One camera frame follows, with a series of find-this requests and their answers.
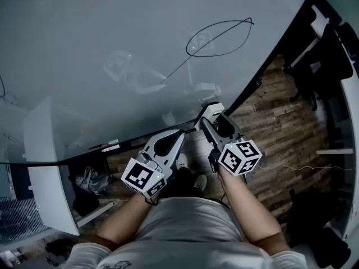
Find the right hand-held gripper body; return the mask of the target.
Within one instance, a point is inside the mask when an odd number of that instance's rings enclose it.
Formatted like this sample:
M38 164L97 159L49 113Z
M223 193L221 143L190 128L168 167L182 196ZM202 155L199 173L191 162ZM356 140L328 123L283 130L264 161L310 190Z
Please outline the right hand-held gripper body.
M214 173L218 171L218 165L221 165L233 176L238 176L251 172L261 157L262 153L253 140L248 140L231 141L221 150L212 149L208 158Z

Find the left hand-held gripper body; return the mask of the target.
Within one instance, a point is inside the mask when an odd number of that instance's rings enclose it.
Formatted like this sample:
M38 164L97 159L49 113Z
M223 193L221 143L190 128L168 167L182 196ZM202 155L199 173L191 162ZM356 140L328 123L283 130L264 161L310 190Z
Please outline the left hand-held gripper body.
M172 169L167 164L140 150L135 159L130 158L121 181L145 198L153 198L168 184L171 175Z

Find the white plastic block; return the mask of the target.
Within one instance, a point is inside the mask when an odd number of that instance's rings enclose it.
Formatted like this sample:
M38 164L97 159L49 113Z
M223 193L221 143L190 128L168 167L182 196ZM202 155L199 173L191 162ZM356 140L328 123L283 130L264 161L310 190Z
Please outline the white plastic block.
M224 110L224 106L220 102L212 102L204 107L203 113L200 114L200 118L206 118L209 122L214 123L220 113Z

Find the large white whiteboard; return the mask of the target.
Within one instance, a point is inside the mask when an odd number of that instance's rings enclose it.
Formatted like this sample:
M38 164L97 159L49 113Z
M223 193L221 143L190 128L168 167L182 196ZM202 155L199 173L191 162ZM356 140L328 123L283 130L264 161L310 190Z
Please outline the large white whiteboard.
M0 0L0 164L236 109L312 0Z

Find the person's right forearm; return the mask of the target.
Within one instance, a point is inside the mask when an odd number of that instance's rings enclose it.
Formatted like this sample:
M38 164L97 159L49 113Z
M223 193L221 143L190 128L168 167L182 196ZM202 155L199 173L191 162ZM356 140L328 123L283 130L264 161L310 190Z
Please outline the person's right forearm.
M279 223L242 179L222 166L219 167L218 177L246 239L270 256L289 251Z

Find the person's left forearm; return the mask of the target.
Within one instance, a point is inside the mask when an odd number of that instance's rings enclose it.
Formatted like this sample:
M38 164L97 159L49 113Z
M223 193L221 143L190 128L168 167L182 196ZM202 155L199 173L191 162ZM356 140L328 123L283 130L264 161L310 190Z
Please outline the person's left forearm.
M152 207L153 204L146 202L142 195L135 194L102 223L94 243L114 251L131 242Z

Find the person's black trousers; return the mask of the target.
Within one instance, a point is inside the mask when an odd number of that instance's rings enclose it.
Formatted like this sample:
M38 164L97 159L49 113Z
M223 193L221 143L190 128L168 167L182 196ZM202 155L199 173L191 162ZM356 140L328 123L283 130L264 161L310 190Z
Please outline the person's black trousers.
M204 191L194 188L196 180L188 168L180 168L168 186L168 197L204 197Z

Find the person's right shoe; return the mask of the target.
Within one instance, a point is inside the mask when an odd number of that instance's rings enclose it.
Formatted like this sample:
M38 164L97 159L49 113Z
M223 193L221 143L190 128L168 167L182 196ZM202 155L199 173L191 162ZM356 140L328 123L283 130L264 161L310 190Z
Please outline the person's right shoe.
M199 175L194 183L194 188L200 190L201 192L203 192L206 188L207 185L207 177L203 174Z

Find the grey crumpled bag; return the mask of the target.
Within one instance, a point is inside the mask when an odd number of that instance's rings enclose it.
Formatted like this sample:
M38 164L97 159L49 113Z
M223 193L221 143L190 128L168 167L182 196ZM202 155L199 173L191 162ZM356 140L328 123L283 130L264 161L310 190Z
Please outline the grey crumpled bag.
M96 196L107 191L110 182L106 173L98 173L91 167L86 167L84 172L75 176L75 183L78 187Z

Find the small black bag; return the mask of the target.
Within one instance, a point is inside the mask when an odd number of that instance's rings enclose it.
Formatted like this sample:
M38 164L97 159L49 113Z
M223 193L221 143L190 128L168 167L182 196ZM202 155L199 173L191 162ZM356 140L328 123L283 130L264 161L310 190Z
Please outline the small black bag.
M73 202L73 209L81 216L84 217L94 210L96 210L100 204L96 197L91 193L83 190L82 188L76 188L75 200Z

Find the large black bag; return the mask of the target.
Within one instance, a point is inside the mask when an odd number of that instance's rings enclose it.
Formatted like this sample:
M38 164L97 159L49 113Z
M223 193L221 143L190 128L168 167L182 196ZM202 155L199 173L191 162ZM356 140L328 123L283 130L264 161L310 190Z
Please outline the large black bag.
M289 246L306 244L320 268L340 269L348 261L351 250L327 223L343 216L346 202L331 191L320 193L313 187L301 193L292 189L289 194L293 202L286 229Z

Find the black office chair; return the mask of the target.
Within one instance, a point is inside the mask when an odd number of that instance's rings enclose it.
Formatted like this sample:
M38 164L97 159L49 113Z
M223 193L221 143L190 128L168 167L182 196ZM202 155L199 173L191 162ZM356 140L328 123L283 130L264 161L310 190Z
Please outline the black office chair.
M339 92L340 81L350 78L352 66L332 25L325 25L319 41L293 66L287 64L284 72L294 78L297 88L291 102L300 96L317 109L317 100L329 100Z

